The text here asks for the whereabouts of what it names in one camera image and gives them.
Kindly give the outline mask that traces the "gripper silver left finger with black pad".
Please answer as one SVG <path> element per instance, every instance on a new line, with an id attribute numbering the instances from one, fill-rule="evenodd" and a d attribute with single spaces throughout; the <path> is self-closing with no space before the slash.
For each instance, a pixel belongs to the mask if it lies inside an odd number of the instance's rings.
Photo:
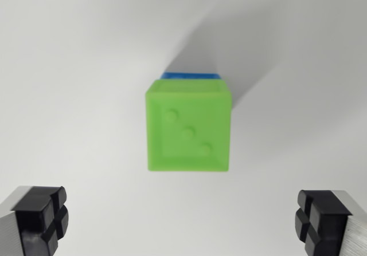
<path id="1" fill-rule="evenodd" d="M 1 255 L 54 255 L 69 222 L 64 187 L 19 186 L 1 203 Z"/>

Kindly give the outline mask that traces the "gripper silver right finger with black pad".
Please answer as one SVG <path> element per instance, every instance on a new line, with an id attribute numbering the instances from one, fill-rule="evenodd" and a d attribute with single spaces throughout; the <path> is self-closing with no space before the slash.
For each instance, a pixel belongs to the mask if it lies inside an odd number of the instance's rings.
<path id="1" fill-rule="evenodd" d="M 342 190 L 301 190 L 295 230 L 307 255 L 366 255 L 366 211 Z"/>

